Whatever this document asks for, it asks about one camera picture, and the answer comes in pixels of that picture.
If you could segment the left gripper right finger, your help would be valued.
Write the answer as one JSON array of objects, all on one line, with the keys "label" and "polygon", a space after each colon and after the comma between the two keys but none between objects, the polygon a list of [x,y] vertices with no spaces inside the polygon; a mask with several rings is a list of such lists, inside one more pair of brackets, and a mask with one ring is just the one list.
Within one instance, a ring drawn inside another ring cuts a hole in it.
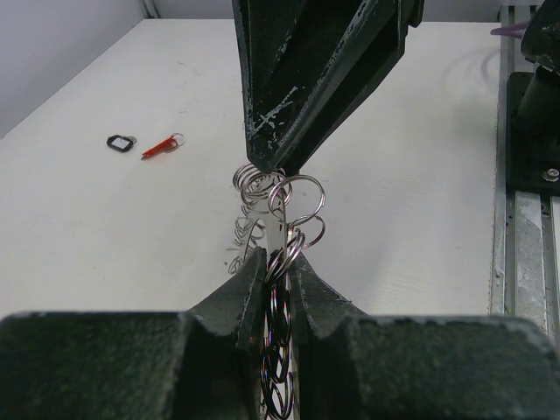
[{"label": "left gripper right finger", "polygon": [[559,357],[525,318],[371,316],[290,267],[299,419],[556,419]]}]

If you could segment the metal disc with key rings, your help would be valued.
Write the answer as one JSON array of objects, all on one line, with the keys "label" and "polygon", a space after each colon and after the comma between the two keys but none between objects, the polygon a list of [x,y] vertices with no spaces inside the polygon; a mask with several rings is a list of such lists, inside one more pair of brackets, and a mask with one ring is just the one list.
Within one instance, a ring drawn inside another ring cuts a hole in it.
[{"label": "metal disc with key rings", "polygon": [[[318,188],[318,204],[293,220],[287,207],[298,181]],[[236,273],[249,253],[262,246],[267,252],[263,280],[263,336],[259,354],[258,414],[261,419],[291,419],[295,402],[292,363],[291,280],[289,268],[303,250],[318,243],[326,231],[319,216],[326,192],[310,175],[288,176],[282,170],[265,173],[248,163],[232,177],[240,194],[241,216],[234,223],[233,250],[238,255],[228,272]]]}]

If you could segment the red key tag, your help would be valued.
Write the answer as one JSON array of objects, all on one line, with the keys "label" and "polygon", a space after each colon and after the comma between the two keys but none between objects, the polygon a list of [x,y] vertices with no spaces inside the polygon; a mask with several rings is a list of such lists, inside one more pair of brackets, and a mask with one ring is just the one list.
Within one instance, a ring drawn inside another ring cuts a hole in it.
[{"label": "red key tag", "polygon": [[145,151],[141,159],[148,160],[162,153],[171,153],[185,143],[185,136],[181,133],[172,133],[166,139]]}]

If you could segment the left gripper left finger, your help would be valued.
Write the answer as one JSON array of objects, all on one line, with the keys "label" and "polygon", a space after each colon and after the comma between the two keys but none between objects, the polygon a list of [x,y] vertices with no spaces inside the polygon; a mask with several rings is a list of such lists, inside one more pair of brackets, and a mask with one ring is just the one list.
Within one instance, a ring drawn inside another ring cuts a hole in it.
[{"label": "left gripper left finger", "polygon": [[4,419],[256,419],[267,255],[187,311],[28,311],[1,322]]}]

